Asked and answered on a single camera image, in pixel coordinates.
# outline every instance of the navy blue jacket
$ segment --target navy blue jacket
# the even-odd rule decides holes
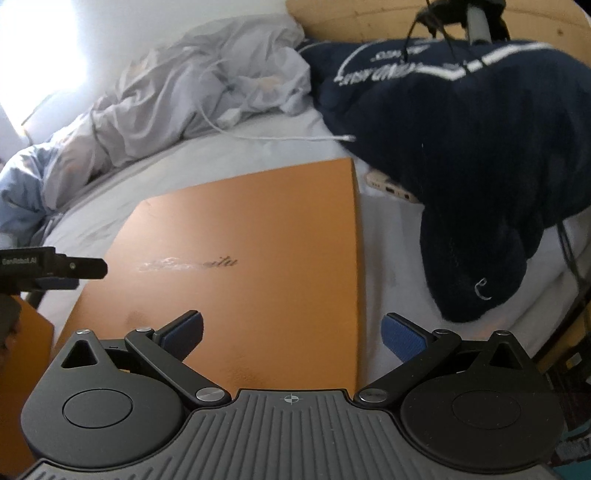
[[[468,322],[517,291],[545,228],[591,204],[591,70],[541,43],[414,39],[406,62],[403,44],[300,53],[332,133],[425,205],[427,284]]]

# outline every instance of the crosshair marking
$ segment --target crosshair marking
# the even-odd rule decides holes
[[[297,395],[287,395],[286,397],[283,397],[282,400],[293,405],[294,403],[299,402],[301,400],[301,398],[298,397]]]

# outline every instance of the bright window light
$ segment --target bright window light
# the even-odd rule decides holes
[[[85,77],[70,0],[0,0],[0,105],[14,125]]]

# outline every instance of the gray duvet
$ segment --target gray duvet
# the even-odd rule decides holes
[[[307,105],[304,34],[288,15],[211,22],[131,64],[89,111],[0,172],[0,247],[43,240],[43,226],[93,179],[250,115]]]

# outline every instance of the phone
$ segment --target phone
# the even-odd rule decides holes
[[[416,198],[412,193],[403,189],[398,183],[393,181],[385,173],[382,173],[379,170],[371,170],[365,175],[365,181],[370,187],[374,189],[389,193],[395,197],[402,198],[411,203],[421,203],[419,199]]]

